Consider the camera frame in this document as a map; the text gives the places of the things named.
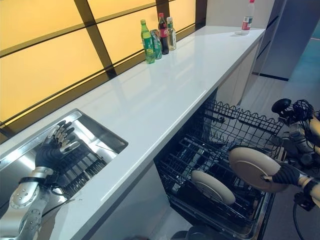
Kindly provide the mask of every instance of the cola bottle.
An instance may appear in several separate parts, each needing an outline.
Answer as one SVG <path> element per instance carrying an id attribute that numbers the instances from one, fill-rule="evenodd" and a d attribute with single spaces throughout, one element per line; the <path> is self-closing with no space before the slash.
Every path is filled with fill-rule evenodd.
<path id="1" fill-rule="evenodd" d="M 159 16 L 158 29 L 160 32 L 161 50 L 162 50 L 162 54 L 166 55 L 169 53 L 168 27 L 164 19 L 164 14 L 161 12 L 158 14 L 158 16 Z"/>

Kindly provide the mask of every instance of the stainless steel sink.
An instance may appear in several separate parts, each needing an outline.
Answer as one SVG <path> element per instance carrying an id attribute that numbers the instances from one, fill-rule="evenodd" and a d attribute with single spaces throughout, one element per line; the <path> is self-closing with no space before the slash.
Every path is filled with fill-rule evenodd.
<path id="1" fill-rule="evenodd" d="M 0 155 L 0 217 L 6 212 L 10 196 L 17 188 L 19 180 L 27 177 L 35 168 L 35 156 L 40 144 L 50 130 L 62 120 L 72 122 L 75 141 L 80 141 L 81 146 L 75 150 L 75 153 L 72 152 L 78 155 L 73 158 L 70 156 L 71 153 L 65 156 L 68 158 L 66 162 L 69 163 L 72 159 L 74 162 L 68 165 L 68 168 L 63 169 L 59 175 L 58 183 L 65 187 L 54 190 L 58 194 L 65 192 L 70 194 L 58 196 L 51 193 L 50 201 L 44 212 L 66 201 L 68 196 L 74 195 L 128 145 L 121 137 L 80 110 L 72 110 L 21 144 Z"/>

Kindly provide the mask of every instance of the black robotic glove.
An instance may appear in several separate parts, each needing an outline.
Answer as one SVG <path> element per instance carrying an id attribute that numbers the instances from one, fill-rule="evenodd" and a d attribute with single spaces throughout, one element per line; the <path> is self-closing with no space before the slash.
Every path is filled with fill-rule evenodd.
<path id="1" fill-rule="evenodd" d="M 272 181 L 278 184 L 292 184 L 298 186 L 300 171 L 294 166 L 281 162 L 279 171 L 272 176 Z"/>
<path id="2" fill-rule="evenodd" d="M 70 135 L 75 128 L 71 122 L 65 120 L 59 122 L 43 141 L 35 156 L 36 167 L 46 167 L 55 170 L 59 160 L 64 155 L 79 147 L 78 141 L 72 142 L 75 136 Z"/>

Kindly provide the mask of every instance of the green bottle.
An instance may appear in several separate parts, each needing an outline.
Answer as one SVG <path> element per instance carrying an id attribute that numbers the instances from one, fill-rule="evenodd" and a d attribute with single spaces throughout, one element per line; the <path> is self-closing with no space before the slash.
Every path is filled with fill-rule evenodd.
<path id="1" fill-rule="evenodd" d="M 144 53 L 145 53 L 145 61 L 148 64 L 153 64 L 155 62 L 155 54 L 154 54 L 154 44 L 152 42 L 152 37 L 147 28 L 146 20 L 141 19 L 140 23 L 141 23 L 141 39 L 142 39 Z"/>

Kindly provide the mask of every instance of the dishwasher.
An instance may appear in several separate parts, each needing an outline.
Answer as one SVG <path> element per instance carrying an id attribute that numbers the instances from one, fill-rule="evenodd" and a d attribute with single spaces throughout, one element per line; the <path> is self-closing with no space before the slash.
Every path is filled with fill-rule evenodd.
<path id="1" fill-rule="evenodd" d="M 282 126 L 280 121 L 209 97 L 154 158 L 171 207 L 192 225 L 208 226 L 227 239 L 262 238 L 259 232 L 268 221 L 274 194 L 237 177 L 228 153 L 246 146 L 281 158 L 277 134 Z M 194 171 L 222 183 L 234 195 L 233 203 L 206 194 L 192 180 Z"/>

